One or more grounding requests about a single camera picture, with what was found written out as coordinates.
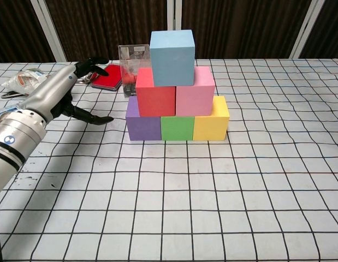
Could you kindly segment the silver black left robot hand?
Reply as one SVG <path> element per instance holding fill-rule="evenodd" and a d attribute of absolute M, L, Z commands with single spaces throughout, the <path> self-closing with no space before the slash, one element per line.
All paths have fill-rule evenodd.
<path fill-rule="evenodd" d="M 63 67 L 40 84 L 22 103 L 21 108 L 38 113 L 47 123 L 60 115 L 89 124 L 103 125 L 114 120 L 111 116 L 99 117 L 72 104 L 71 90 L 77 80 L 88 73 L 109 74 L 98 66 L 107 64 L 106 58 L 91 57 L 85 61 Z"/>

